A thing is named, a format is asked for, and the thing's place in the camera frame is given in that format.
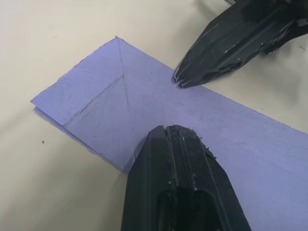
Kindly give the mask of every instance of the table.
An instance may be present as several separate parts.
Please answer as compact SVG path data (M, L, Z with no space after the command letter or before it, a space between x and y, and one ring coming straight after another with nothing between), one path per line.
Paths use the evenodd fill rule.
M2 1L0 230L120 230L127 176L29 101L114 36L175 68L227 7L222 0ZM306 40L205 87L307 133Z

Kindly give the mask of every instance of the black plastic part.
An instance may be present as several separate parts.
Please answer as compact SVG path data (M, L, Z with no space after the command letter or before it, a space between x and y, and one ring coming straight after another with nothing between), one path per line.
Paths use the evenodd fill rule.
M308 26L299 24L308 16L306 0L234 1L208 24L179 65L174 79L182 88L240 69L259 53L270 54L308 33Z
M128 174L121 231L250 231L227 174L196 133L153 129Z

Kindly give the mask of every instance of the blue paper sheet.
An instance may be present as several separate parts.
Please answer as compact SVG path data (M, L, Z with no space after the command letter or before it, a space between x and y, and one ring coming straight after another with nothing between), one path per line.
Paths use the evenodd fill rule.
M120 38L32 103L72 138L128 172L158 125L196 131L227 172L254 231L308 230L308 135L202 86Z

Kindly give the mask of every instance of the white table surface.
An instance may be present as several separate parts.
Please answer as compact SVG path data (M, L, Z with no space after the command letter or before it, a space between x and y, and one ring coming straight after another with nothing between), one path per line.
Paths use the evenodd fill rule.
M36 115L29 101L116 35L175 68L227 7L223 0L1 1L0 230L120 230L126 175ZM306 41L206 87L307 133Z

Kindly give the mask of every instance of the purple paper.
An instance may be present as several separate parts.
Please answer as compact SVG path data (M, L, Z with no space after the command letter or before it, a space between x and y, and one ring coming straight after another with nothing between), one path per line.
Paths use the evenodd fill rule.
M48 120L128 172L158 125L196 131L227 172L254 231L308 230L308 135L198 86L115 38L32 103Z

